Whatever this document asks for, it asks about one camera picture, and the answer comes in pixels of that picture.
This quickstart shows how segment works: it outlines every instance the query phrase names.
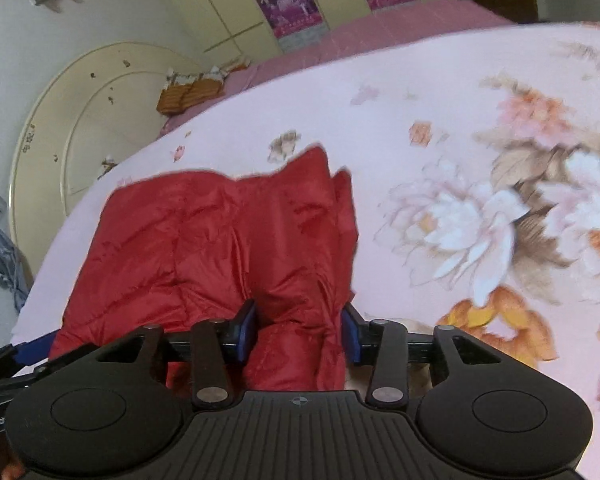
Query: cream curved headboard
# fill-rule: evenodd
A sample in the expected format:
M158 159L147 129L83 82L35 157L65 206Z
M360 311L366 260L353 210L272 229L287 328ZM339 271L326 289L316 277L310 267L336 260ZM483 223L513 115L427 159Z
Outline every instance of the cream curved headboard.
M198 72L160 46L116 43L84 54L42 93L11 165L9 227L35 276L64 219L102 174L155 140L168 69Z

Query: bed sheet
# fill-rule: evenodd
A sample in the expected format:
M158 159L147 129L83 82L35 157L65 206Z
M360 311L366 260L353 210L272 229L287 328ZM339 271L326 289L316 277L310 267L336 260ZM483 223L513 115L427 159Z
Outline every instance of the bed sheet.
M160 135L169 133L232 95L298 70L439 34L510 24L509 20L471 0L433 0L426 4L380 10L329 32L316 45L231 74L224 85L223 97L193 106L167 120Z
M61 325L117 187L191 168L269 173L315 143L352 174L355 307L462 326L576 391L594 416L579 471L600 480L599 24L431 38L210 108L91 187L13 342Z

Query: gray cloth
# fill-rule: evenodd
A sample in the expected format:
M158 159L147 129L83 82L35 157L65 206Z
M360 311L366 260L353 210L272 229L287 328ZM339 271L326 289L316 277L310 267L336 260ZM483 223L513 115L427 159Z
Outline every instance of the gray cloth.
M24 277L22 261L17 248L9 237L0 230L0 285L13 293L16 311L24 305L29 295L29 287Z

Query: red puffer jacket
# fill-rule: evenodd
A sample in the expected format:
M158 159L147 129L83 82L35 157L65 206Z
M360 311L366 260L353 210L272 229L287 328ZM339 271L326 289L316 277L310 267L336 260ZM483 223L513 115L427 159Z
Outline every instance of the red puffer jacket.
M261 390L344 385L340 310L358 232L350 175L312 148L270 176L165 174L109 198L51 357L138 326L188 330L256 300L244 369Z

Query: pink bedspread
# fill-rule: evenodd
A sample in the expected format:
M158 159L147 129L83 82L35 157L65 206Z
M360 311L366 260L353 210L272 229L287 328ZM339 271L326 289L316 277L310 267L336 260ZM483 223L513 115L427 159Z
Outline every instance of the pink bedspread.
M510 24L509 20L470 0L433 0L376 12L337 28L318 44L231 74L224 85L223 97L193 106L168 119L160 136L232 95L304 68L438 34Z

